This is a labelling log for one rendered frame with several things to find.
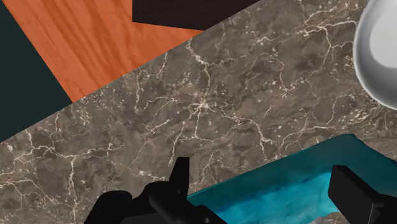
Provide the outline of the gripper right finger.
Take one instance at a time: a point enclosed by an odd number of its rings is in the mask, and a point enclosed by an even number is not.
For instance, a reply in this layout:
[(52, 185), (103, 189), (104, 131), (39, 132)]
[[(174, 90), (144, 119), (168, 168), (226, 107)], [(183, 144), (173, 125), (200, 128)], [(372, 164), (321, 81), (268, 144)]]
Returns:
[(350, 224), (397, 224), (397, 197), (378, 193), (347, 166), (332, 167), (328, 196)]

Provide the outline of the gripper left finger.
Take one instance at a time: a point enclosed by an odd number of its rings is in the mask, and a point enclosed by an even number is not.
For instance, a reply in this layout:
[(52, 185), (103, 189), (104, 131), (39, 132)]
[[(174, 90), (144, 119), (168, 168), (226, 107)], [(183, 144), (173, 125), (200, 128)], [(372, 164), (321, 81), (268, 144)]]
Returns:
[(227, 224), (187, 200), (189, 177), (190, 159), (178, 157), (169, 180), (148, 183), (137, 197), (125, 190), (101, 194), (83, 224)]

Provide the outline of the white bowl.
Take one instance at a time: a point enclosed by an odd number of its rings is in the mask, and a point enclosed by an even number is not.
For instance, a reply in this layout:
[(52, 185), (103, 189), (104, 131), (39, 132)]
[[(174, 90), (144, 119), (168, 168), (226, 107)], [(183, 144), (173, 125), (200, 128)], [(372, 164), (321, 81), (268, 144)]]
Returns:
[(367, 1), (354, 33), (354, 69), (371, 98), (397, 110), (397, 0)]

